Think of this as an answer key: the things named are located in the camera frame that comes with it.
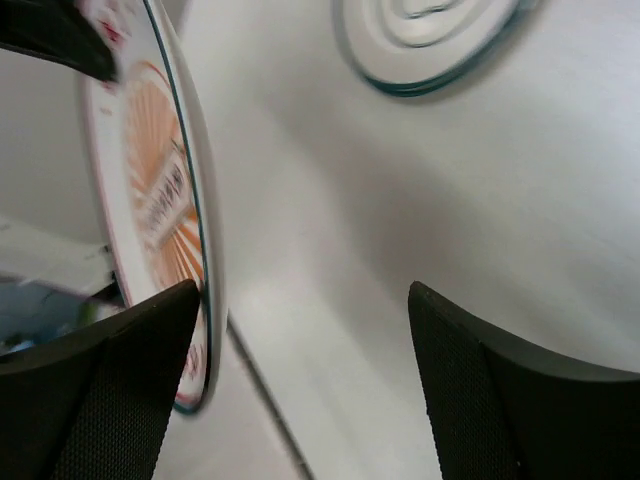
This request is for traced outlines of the orange patterned plate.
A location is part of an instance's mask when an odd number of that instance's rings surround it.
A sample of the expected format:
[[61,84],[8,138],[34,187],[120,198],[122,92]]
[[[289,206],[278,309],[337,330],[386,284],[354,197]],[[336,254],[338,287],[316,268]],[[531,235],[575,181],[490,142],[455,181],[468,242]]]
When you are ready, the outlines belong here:
[[179,38],[158,1],[83,1],[111,49],[115,82],[84,78],[93,174],[125,301],[194,281],[201,305],[174,400],[201,412],[215,392],[227,324],[214,158]]

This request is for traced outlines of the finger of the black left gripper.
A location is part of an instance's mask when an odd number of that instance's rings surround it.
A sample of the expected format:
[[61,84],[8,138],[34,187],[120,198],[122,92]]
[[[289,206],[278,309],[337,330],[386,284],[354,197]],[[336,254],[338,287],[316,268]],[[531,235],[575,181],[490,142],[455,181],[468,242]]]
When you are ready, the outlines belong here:
[[112,50],[72,1],[1,0],[1,48],[118,80]]

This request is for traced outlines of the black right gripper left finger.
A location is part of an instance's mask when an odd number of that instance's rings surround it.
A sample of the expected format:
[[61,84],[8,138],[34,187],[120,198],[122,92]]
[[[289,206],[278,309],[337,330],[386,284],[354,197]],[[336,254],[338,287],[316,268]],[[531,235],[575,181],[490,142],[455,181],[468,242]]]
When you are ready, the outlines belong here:
[[200,307],[181,281],[1,358],[4,479],[150,479]]

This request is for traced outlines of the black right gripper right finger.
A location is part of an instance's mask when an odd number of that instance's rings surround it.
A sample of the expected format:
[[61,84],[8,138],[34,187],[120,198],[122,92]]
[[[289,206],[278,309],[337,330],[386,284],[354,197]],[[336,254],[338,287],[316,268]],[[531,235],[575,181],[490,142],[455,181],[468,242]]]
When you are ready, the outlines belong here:
[[446,479],[635,479],[639,377],[556,353],[421,282],[411,337]]

